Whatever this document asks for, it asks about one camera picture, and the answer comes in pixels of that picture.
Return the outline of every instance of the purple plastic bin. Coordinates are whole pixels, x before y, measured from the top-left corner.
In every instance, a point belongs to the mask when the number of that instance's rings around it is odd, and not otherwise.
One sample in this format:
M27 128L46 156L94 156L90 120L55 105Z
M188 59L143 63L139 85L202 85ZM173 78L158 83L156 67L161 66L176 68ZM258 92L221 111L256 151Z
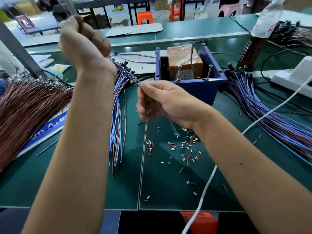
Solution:
M221 83L227 82L227 78L222 72L220 66L213 58L208 47L201 44L198 55L203 62L202 77L207 78L209 65L212 64L212 70L208 80L202 79L187 79L177 82L176 80L170 81L185 89L189 94L200 99L201 101L213 105L216 93ZM156 48L156 71L155 80L168 80L168 57L160 57L159 47Z

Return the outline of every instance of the white power adapter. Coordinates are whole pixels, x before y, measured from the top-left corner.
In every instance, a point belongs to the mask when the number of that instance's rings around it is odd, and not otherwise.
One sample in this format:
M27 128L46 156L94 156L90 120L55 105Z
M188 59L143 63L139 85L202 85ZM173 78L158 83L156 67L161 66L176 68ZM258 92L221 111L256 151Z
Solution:
M311 75L312 57L306 56L291 73L285 70L280 70L271 78L271 82L296 91ZM299 90L299 93L312 98L312 87L305 85L301 90Z

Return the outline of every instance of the bottle label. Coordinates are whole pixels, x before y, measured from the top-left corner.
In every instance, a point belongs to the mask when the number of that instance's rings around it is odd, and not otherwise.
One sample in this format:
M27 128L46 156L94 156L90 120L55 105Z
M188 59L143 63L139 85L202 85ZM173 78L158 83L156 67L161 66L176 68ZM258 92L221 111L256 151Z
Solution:
M252 29L251 35L253 37L258 37L262 39L266 39L270 37L273 32L275 26L277 25L278 20L276 18L273 19L261 19L258 18L255 27Z

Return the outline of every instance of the metal screw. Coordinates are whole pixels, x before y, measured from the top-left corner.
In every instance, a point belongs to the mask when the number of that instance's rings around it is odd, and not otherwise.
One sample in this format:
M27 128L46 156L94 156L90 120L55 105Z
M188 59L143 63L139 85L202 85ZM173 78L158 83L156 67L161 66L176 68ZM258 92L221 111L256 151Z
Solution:
M178 66L178 70L177 70L177 80L179 80L180 77L180 71L181 71L181 65Z
M209 65L209 71L208 71L208 76L207 76L207 78L209 78L209 75L210 75L210 71L211 71L211 68L213 67L213 65Z

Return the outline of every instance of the blue and white sign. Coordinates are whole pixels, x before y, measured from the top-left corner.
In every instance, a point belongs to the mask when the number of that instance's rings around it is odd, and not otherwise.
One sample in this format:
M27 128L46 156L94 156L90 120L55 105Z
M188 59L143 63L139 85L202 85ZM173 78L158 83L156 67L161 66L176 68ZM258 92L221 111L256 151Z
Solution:
M45 123L36 132L33 138L28 141L28 143L22 148L17 158L62 130L64 127L67 112L68 106L64 108L64 110L56 114L53 118L51 118L47 123Z

